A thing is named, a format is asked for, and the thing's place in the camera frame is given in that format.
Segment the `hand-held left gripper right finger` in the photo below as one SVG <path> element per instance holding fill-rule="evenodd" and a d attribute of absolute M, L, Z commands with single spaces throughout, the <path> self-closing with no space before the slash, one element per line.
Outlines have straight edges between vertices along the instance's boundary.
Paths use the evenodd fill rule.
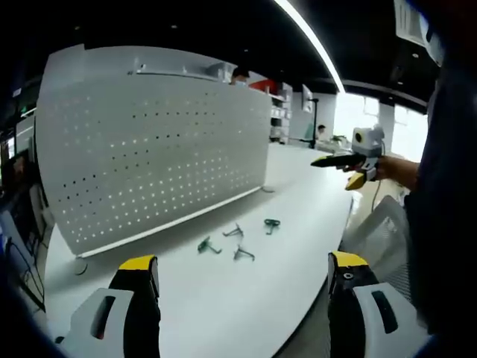
<path fill-rule="evenodd" d="M 330 356 L 415 357 L 429 334 L 411 302 L 356 254 L 333 251 L 328 262 Z"/>

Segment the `person's right hand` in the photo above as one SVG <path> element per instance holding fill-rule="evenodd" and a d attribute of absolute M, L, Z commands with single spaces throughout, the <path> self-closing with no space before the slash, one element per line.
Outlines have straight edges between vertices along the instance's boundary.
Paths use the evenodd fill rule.
<path fill-rule="evenodd" d="M 394 180 L 397 181 L 400 158 L 391 156 L 381 156 L 378 159 L 376 167 L 376 180 Z"/>

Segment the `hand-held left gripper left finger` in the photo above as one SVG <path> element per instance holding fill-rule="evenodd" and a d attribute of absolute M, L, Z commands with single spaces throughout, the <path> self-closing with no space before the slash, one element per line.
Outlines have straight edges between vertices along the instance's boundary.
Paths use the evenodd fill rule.
<path fill-rule="evenodd" d="M 75 310 L 57 344 L 66 357 L 159 357 L 160 320 L 157 257 L 135 257 Z"/>

